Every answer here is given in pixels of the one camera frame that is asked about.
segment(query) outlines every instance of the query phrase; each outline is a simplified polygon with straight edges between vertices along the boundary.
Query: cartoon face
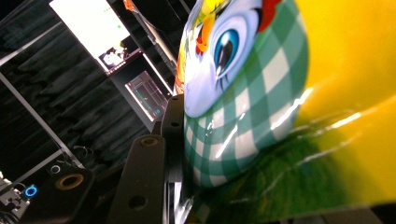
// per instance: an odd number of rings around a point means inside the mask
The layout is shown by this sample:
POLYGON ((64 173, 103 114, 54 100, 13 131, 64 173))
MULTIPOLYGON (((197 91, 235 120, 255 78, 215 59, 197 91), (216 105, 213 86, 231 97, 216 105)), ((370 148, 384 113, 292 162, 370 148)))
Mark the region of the cartoon face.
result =
POLYGON ((306 68, 304 24, 292 0, 196 3, 176 89, 185 95, 185 151, 198 185, 234 178, 288 134, 306 68))
POLYGON ((232 83, 259 27, 261 0, 220 2, 201 12, 186 47, 185 112, 193 118, 203 115, 232 83))

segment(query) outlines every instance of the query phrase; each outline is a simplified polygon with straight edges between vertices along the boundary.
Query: green checkered pattern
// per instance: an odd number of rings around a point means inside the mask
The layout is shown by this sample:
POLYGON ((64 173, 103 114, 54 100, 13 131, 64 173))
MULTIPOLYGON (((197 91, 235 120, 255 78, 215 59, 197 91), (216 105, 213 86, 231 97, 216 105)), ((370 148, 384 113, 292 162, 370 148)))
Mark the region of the green checkered pattern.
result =
POLYGON ((214 187, 236 177, 259 151, 289 133, 307 62, 302 17, 293 1, 283 1, 229 89, 200 118, 185 117, 186 156, 198 185, 214 187))

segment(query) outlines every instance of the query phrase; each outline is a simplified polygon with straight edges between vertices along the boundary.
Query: cartoon eye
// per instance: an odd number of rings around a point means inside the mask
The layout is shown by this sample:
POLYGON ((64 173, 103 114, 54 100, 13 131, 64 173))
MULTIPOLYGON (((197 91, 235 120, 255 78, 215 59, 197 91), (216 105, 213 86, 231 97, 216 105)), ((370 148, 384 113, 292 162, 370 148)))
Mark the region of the cartoon eye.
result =
POLYGON ((216 75, 218 78, 222 78, 225 75, 223 72, 233 61, 238 47, 239 35, 234 29, 224 32, 219 37, 214 55, 216 75))

